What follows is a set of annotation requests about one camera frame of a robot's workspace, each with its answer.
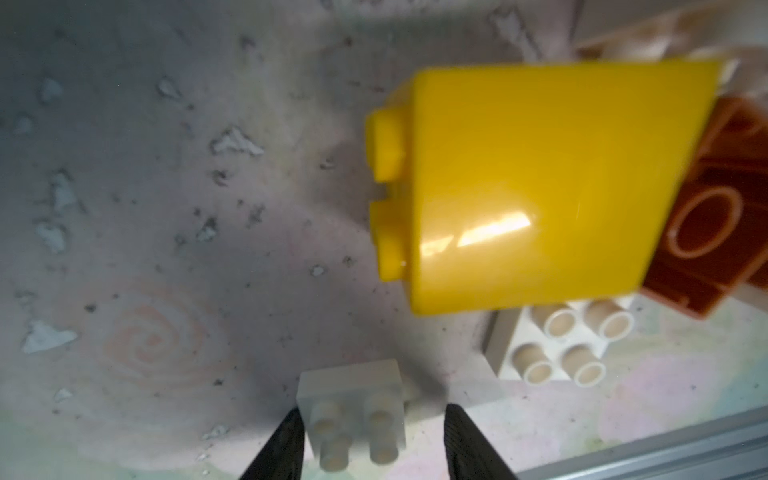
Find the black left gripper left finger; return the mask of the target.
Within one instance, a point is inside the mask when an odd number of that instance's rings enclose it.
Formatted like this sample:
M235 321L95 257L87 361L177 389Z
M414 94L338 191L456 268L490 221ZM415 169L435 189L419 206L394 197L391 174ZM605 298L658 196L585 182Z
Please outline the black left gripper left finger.
M288 412L240 480L300 480L305 450L305 426L297 407Z

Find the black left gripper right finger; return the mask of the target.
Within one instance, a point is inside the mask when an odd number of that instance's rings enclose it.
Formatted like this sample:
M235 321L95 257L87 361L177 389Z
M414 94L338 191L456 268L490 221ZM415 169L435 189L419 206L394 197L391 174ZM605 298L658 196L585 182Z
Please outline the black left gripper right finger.
M451 480L517 480L517 476L460 405L446 405L443 429Z

